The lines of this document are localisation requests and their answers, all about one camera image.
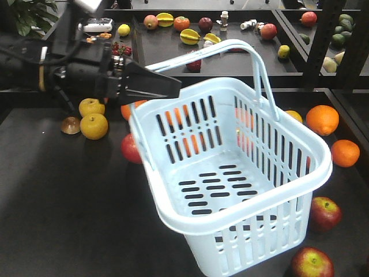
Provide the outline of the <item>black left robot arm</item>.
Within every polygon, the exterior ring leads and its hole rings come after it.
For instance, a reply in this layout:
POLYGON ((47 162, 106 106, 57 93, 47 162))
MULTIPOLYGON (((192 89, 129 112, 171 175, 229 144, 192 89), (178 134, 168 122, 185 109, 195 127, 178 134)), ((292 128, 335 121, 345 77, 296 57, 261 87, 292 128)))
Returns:
POLYGON ((182 83, 142 67, 127 56, 113 55, 109 41, 88 43, 84 25, 100 17, 107 1, 69 1, 54 25, 53 40, 21 36, 10 1, 1 2, 1 87, 47 92, 74 107, 69 93, 119 104, 173 99, 182 83))

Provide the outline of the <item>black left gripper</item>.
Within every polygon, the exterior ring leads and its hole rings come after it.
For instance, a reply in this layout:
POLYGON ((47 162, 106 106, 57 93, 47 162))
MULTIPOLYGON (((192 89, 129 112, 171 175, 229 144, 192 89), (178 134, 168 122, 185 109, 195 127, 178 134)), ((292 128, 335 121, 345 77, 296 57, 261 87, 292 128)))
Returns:
POLYGON ((110 40, 80 41, 51 67, 52 81, 64 93, 98 99, 116 99, 119 104, 139 100, 179 97, 182 82, 142 67, 112 53, 110 40))

